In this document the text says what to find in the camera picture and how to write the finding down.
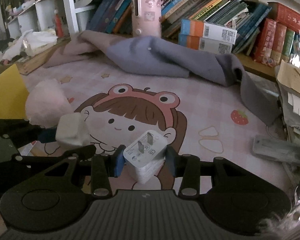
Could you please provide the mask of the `white foam block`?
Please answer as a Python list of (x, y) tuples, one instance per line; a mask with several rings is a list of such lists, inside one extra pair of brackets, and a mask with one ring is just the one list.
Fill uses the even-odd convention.
[(56, 141), (65, 150), (90, 144), (90, 132), (81, 113), (61, 116), (56, 129)]

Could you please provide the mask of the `red thick book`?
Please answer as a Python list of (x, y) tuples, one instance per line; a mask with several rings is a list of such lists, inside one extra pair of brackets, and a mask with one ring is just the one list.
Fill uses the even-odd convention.
[(298, 12), (278, 2), (269, 2), (268, 5), (271, 7), (269, 18), (293, 31), (300, 31), (300, 14)]

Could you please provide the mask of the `grey purple blanket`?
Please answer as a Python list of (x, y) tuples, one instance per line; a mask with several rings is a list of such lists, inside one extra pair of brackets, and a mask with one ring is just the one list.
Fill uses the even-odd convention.
[(224, 87), (239, 83), (243, 105), (266, 125), (281, 114), (277, 100), (257, 87), (234, 54), (194, 50), (154, 36), (125, 38), (85, 30), (58, 48), (43, 67), (84, 60), (97, 51), (132, 74), (187, 78), (194, 73)]

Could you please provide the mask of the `large white plug charger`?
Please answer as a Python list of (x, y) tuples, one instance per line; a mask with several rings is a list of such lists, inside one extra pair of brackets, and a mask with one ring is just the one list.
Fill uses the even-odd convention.
[(138, 183), (145, 184), (162, 167), (167, 140), (154, 130), (143, 133), (123, 152), (128, 172)]

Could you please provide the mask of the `small white red box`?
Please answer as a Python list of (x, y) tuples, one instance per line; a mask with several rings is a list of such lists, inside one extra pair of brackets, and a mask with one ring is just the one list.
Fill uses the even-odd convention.
[(36, 144), (36, 141), (28, 143), (25, 146), (18, 148), (18, 151), (22, 156), (33, 156), (33, 154), (31, 153), (31, 150), (33, 149), (35, 144)]

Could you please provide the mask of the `white tissue pack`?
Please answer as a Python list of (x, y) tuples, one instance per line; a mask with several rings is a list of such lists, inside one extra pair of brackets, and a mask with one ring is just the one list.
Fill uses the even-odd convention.
[(21, 51), (25, 52), (27, 56), (33, 57), (56, 45), (57, 39), (54, 29), (29, 30), (24, 33), (22, 38)]

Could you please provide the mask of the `pink plush toy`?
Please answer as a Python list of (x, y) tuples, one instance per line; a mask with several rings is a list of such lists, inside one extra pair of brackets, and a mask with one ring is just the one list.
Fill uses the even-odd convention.
[(25, 103), (26, 117), (30, 124), (51, 128), (61, 116), (73, 113), (61, 85), (56, 79), (38, 83), (29, 93)]

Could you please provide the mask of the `upper orange blue white box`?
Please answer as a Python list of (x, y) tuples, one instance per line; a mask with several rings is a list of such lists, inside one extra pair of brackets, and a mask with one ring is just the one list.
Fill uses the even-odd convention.
[(181, 35), (209, 38), (216, 41), (223, 41), (230, 44), (236, 43), (237, 30), (197, 20), (182, 19)]

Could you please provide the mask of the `cartoon girl desk mat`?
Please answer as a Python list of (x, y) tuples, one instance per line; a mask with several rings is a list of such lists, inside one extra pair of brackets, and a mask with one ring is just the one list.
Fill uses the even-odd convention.
[(196, 76), (129, 74), (99, 56), (25, 76), (30, 92), (42, 85), (42, 106), (53, 96), (50, 80), (63, 90), (72, 110), (83, 115), (98, 154), (112, 154), (154, 130), (179, 154), (205, 161), (224, 157), (286, 193), (292, 191), (280, 163), (252, 155), (255, 136), (271, 138), (279, 132), (245, 107), (238, 86), (223, 87)]

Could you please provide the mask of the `grey stapler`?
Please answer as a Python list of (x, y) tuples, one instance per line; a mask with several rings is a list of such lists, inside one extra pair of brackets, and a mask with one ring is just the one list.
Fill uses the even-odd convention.
[(300, 167), (300, 146), (288, 141), (257, 135), (253, 139), (252, 155)]

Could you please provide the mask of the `pink cylindrical humidifier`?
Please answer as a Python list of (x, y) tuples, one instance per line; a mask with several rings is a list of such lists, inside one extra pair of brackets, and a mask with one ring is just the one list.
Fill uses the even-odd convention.
[(132, 35), (161, 37), (161, 0), (132, 0)]

